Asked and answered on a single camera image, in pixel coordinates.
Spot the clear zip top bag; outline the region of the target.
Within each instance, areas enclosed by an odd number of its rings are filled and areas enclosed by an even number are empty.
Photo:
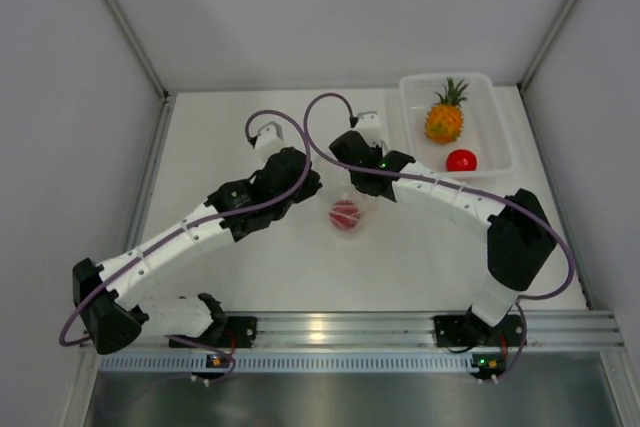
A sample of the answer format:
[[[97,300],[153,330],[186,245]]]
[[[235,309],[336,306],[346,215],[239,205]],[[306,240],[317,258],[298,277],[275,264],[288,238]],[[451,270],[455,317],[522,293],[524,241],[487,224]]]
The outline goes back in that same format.
[[[322,175],[322,187],[316,195],[320,220],[336,237],[353,241],[373,223],[379,200],[358,191],[349,176],[340,173]]]

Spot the fake pineapple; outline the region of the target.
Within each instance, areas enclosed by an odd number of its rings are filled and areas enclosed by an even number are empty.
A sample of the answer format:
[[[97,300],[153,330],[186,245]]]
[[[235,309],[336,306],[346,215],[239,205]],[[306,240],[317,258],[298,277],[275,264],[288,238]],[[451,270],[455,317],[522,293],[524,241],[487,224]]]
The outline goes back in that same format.
[[[436,93],[438,101],[431,106],[425,119],[424,133],[428,140],[440,145],[458,140],[464,127],[461,104],[468,100],[468,87],[469,83],[464,79],[446,79],[443,90]]]

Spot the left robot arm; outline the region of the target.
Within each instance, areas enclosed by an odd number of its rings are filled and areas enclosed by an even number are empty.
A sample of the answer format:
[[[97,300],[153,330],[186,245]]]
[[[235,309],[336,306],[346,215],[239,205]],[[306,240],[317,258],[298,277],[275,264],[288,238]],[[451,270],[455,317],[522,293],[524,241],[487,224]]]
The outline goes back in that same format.
[[[268,228],[321,185],[308,157],[284,147],[249,178],[222,184],[146,243],[100,263],[78,262],[73,302],[97,352],[112,354],[145,336],[167,337],[172,345],[219,344],[228,316],[212,295],[158,301],[151,290],[198,258]]]

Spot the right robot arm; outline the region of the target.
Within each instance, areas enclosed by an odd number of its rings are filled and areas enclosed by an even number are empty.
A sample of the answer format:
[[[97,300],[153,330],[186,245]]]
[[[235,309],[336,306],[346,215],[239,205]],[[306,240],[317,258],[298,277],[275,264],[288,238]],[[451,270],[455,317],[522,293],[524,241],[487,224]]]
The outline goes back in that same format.
[[[436,177],[408,154],[383,153],[355,130],[339,136],[329,150],[336,161],[350,167],[357,191],[422,208],[486,243],[488,276],[469,308],[466,329],[480,344],[500,336],[504,317],[557,245],[544,228],[547,218],[536,195],[520,189],[512,196],[487,198],[461,183]]]

